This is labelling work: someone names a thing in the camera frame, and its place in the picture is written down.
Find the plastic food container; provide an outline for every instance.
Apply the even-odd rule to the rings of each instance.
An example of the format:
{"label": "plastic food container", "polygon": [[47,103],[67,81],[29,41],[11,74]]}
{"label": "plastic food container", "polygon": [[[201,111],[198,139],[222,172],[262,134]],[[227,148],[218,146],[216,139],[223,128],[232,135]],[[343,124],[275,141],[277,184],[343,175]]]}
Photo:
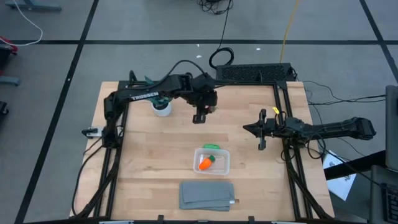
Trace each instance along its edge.
{"label": "plastic food container", "polygon": [[[207,157],[213,155],[216,159],[209,168],[200,170],[200,163]],[[204,149],[195,150],[193,157],[193,171],[199,174],[228,175],[229,174],[229,152],[222,149]]]}

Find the wooden table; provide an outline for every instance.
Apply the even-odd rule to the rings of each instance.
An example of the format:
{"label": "wooden table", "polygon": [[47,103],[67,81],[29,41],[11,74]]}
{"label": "wooden table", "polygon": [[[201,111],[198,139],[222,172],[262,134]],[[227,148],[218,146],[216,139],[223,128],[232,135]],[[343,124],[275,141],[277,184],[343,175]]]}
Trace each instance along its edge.
{"label": "wooden table", "polygon": [[[102,83],[93,126],[105,125],[103,99],[117,86],[117,82]],[[312,123],[303,84],[290,82],[288,88],[293,115]],[[286,166],[280,158],[282,141],[267,138],[267,148],[258,151],[258,140],[242,128],[258,120],[261,108],[267,110],[268,117],[274,117],[272,87],[225,86],[217,92],[218,109],[206,117],[205,124],[192,124],[195,109],[182,99],[173,100],[172,114],[165,118],[156,117],[148,101],[130,104],[112,219],[156,220],[158,215],[164,215],[166,220],[248,220],[248,216],[257,221],[294,220]],[[194,173],[194,151],[206,143],[229,151],[228,176]],[[82,172],[75,202],[77,211],[98,188],[104,152],[93,156]],[[302,161],[309,191],[334,216],[321,160],[311,159],[302,149]],[[229,181],[239,202],[229,212],[180,210],[178,191],[183,180]],[[304,217],[302,196],[297,192]],[[107,199],[105,193],[102,215]]]}

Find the green lid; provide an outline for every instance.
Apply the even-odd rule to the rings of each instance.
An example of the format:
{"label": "green lid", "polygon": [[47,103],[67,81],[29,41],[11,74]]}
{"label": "green lid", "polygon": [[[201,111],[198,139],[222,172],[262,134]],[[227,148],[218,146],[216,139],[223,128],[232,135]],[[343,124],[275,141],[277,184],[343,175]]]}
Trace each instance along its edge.
{"label": "green lid", "polygon": [[209,160],[211,160],[212,162],[214,162],[214,161],[216,161],[216,158],[214,158],[213,155],[210,155],[210,156],[209,156]]}
{"label": "green lid", "polygon": [[205,145],[203,145],[203,148],[205,148],[205,149],[220,149],[220,147],[217,146],[216,144],[205,144]]}

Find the carrot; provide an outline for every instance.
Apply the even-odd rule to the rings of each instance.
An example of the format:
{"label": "carrot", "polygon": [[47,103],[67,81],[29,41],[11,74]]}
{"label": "carrot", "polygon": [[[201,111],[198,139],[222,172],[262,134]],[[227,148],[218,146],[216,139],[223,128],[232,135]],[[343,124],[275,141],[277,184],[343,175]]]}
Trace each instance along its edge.
{"label": "carrot", "polygon": [[216,161],[216,158],[214,158],[214,156],[209,156],[200,163],[199,169],[205,170],[209,168],[211,166],[211,163],[213,163],[214,161]]}

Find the gray towel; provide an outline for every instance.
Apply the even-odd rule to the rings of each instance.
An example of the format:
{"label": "gray towel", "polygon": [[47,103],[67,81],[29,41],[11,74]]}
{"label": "gray towel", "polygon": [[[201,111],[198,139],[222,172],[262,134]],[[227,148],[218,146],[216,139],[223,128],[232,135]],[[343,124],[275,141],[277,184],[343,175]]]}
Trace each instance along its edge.
{"label": "gray towel", "polygon": [[186,181],[180,184],[180,208],[229,211],[235,200],[233,184],[228,182]]}

